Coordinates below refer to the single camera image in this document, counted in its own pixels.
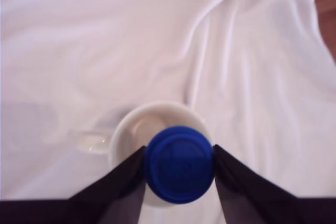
white cloth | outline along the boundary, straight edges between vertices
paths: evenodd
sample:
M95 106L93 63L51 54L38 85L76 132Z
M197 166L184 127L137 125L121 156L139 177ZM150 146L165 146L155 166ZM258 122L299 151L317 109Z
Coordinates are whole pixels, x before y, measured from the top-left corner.
M69 197L108 169L69 132L155 100L297 196L336 196L336 70L314 0L2 0L2 198ZM222 223L214 186L140 223Z

wooden table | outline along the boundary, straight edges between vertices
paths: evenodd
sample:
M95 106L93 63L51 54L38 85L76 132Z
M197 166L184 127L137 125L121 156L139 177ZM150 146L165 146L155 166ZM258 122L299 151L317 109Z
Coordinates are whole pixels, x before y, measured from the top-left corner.
M316 0L320 30L336 62L336 0Z

white cup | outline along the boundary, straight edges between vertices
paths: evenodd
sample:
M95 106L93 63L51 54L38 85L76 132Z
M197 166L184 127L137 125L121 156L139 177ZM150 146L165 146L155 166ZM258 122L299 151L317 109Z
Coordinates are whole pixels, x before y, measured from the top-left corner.
M193 110L179 103L160 101L142 105L129 112L115 128L112 137L106 132L84 132L87 138L79 144L79 148L94 153L108 153L109 166L113 169L141 146L147 146L160 131L173 126L193 128L211 142L204 120ZM144 203L154 207L173 205L156 196L148 185Z

blue bottle cap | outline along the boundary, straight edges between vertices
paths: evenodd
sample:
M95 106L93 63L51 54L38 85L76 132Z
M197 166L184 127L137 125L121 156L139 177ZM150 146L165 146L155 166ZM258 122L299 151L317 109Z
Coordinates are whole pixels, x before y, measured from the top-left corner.
M189 203L200 198L214 179L213 148L192 128L167 128L149 143L144 173L148 185L161 199Z

cup handle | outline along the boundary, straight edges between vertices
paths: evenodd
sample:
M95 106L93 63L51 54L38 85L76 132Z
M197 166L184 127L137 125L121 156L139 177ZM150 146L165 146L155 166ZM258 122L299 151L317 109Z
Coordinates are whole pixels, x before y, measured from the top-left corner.
M76 147L87 153L108 154L112 132L100 130L72 130L71 139Z

